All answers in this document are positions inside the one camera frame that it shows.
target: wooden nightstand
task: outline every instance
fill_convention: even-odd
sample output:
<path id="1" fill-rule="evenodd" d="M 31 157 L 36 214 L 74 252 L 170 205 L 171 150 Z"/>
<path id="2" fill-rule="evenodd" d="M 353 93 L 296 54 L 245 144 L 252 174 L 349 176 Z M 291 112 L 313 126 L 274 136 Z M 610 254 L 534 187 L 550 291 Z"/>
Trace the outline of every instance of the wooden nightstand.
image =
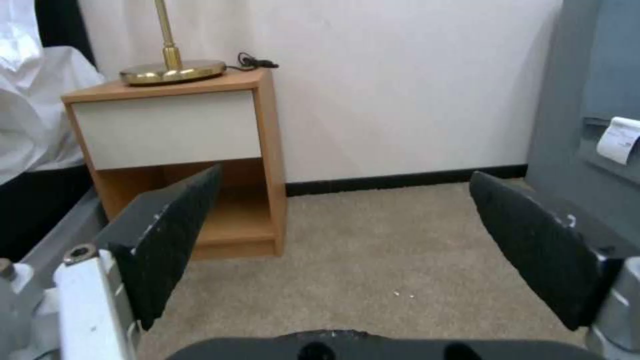
<path id="1" fill-rule="evenodd" d="M 110 220 L 137 194 L 221 163 L 194 258 L 282 254 L 287 201 L 270 71 L 170 86 L 117 81 L 62 100 Z"/>

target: beige carpet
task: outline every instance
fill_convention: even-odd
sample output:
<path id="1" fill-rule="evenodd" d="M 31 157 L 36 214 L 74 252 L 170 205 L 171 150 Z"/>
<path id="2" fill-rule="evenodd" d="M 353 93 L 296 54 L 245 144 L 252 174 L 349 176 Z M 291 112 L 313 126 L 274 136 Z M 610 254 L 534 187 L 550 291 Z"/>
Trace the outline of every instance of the beige carpet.
<path id="1" fill-rule="evenodd" d="M 448 184 L 289 199 L 285 256 L 190 264 L 139 354 L 321 328 L 582 341 L 501 256 L 467 184 Z"/>

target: paper label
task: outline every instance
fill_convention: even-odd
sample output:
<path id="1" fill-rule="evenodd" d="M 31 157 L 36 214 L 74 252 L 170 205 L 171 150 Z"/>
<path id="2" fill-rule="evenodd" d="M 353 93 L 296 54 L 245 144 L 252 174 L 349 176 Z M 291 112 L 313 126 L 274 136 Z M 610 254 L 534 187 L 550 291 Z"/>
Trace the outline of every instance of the paper label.
<path id="1" fill-rule="evenodd" d="M 640 137 L 640 121 L 614 117 L 596 150 L 605 158 L 626 165 L 631 149 Z"/>

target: black foam pad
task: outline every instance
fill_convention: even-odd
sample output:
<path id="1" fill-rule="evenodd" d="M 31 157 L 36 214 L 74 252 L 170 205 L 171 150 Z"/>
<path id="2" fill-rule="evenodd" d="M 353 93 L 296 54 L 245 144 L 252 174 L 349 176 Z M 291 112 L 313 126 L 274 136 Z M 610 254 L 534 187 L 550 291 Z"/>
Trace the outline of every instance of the black foam pad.
<path id="1" fill-rule="evenodd" d="M 504 256 L 570 330 L 591 325 L 624 259 L 640 254 L 565 200 L 480 172 L 470 191 Z"/>
<path id="2" fill-rule="evenodd" d="M 134 316 L 149 330 L 182 278 L 200 228 L 215 203 L 216 165 L 137 196 L 97 238 L 118 263 Z"/>

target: white drawer front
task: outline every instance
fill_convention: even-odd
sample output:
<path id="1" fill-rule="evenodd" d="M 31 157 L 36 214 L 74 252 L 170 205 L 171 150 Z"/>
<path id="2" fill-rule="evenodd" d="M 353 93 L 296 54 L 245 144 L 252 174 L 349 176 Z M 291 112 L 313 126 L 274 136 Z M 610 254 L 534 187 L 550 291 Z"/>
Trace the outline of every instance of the white drawer front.
<path id="1" fill-rule="evenodd" d="M 250 91 L 72 106 L 97 170 L 260 157 Z"/>

